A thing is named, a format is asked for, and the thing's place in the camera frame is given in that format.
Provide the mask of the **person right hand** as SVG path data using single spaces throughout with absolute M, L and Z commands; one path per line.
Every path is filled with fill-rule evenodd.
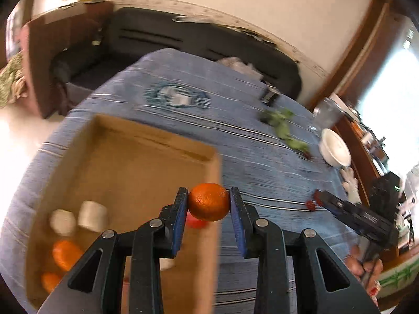
M 383 270 L 383 263 L 381 259 L 374 261 L 364 262 L 363 264 L 359 261 L 360 250 L 358 245 L 354 245 L 349 255 L 344 259 L 346 267 L 351 271 L 359 281 L 365 272 L 370 274 L 369 282 L 366 286 L 366 292 L 371 298 L 375 298 L 378 292 L 381 290 L 381 284 L 378 281 Z

